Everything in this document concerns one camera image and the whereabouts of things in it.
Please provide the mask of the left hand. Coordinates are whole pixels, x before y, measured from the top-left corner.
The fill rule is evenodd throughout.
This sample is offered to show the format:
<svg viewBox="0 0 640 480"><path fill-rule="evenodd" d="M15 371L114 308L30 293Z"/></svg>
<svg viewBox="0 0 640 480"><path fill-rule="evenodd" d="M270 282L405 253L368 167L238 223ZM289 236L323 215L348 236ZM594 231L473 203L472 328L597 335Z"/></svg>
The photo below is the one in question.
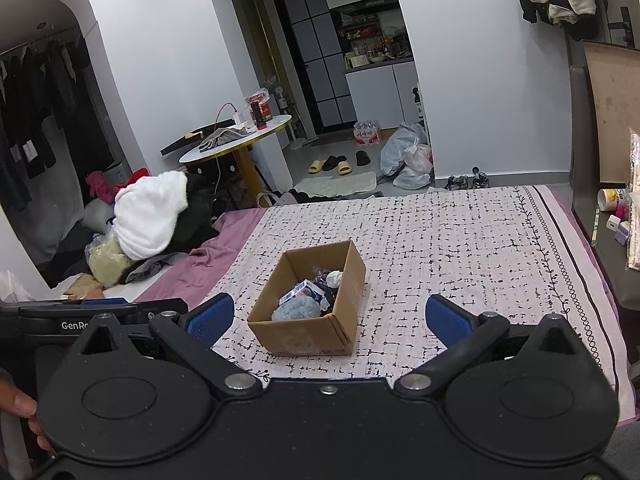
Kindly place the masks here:
<svg viewBox="0 0 640 480"><path fill-rule="evenodd" d="M44 436L37 419L37 402L22 390L16 388L5 377L0 380L0 405L2 411L26 419L30 430L37 438L40 448L47 452L52 451L51 445Z"/></svg>

